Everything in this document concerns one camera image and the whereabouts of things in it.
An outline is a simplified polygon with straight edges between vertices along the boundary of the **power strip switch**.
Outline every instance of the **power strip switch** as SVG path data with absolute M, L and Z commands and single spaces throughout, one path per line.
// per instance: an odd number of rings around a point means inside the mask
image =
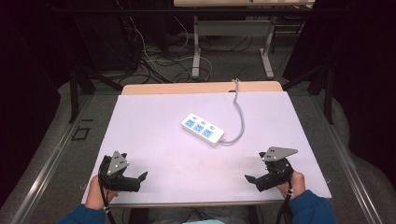
M 189 114 L 181 122 L 181 126 L 184 130 L 192 133 L 212 147 L 217 146 L 224 135 L 224 131 L 221 128 L 194 114 Z

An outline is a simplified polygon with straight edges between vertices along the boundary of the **hand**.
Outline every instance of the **hand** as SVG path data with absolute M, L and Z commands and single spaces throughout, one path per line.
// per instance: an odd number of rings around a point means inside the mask
M 290 199 L 293 200 L 295 197 L 299 196 L 305 191 L 304 175 L 294 171 L 291 175 L 291 186 L 293 187 L 293 194 L 291 195 Z M 282 193 L 283 197 L 286 198 L 288 195 L 289 183 L 286 182 L 276 187 L 279 189 L 280 193 Z
M 107 190 L 103 188 L 105 196 L 107 195 L 107 200 L 111 202 L 114 197 L 119 196 L 117 191 Z M 95 210 L 102 210 L 105 206 L 102 198 L 102 194 L 100 192 L 99 186 L 99 177 L 98 175 L 94 176 L 90 183 L 90 190 L 88 191 L 87 201 L 85 202 L 85 207 L 95 209 Z

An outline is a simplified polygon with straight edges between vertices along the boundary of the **power cord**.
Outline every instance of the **power cord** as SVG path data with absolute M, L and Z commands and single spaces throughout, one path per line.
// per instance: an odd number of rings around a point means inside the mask
M 233 139 L 231 141 L 220 140 L 219 143 L 224 146 L 231 146 L 234 143 L 236 143 L 242 137 L 242 134 L 245 131 L 244 114 L 242 112 L 241 106 L 236 102 L 236 99 L 238 98 L 240 80 L 238 78 L 236 78 L 236 79 L 233 79 L 233 82 L 235 82 L 235 85 L 236 85 L 235 86 L 235 97 L 233 98 L 233 105 L 235 106 L 236 110 L 238 111 L 239 118 L 241 119 L 241 130 L 240 130 L 239 134 L 235 137 L 235 139 Z

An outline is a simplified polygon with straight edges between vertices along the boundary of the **blue sleeve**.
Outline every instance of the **blue sleeve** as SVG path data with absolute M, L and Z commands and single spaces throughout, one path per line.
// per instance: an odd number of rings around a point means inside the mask
M 105 223 L 106 213 L 104 210 L 94 210 L 79 205 L 72 213 L 67 214 L 58 221 L 59 224 L 91 224 Z
M 291 200 L 289 207 L 293 213 L 293 224 L 336 223 L 327 199 L 320 198 L 309 189 Z

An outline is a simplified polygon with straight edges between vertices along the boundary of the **white table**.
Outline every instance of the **white table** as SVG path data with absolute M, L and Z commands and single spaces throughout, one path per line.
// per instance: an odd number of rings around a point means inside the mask
M 174 5 L 176 7 L 281 7 L 313 5 L 314 3 L 315 0 L 175 0 Z M 268 50 L 275 25 L 276 17 L 272 17 L 270 21 L 198 21 L 195 16 L 192 78 L 198 78 L 199 76 L 200 35 L 252 35 L 265 36 L 265 47 L 260 49 L 260 55 L 266 77 L 274 79 L 274 73 L 268 59 Z
M 121 192 L 112 206 L 202 206 L 258 204 L 283 200 L 277 188 L 259 192 L 245 175 L 265 175 L 259 152 L 268 147 L 296 148 L 293 168 L 305 175 L 318 196 L 332 195 L 318 167 L 290 98 L 277 82 L 242 82 L 237 102 L 246 129 L 233 146 L 212 147 L 181 127 L 195 113 L 225 131 L 240 129 L 233 107 L 234 83 L 132 85 L 119 96 L 92 176 L 105 155 L 127 153 L 124 175 L 148 171 L 139 192 Z M 86 200 L 87 191 L 82 199 Z

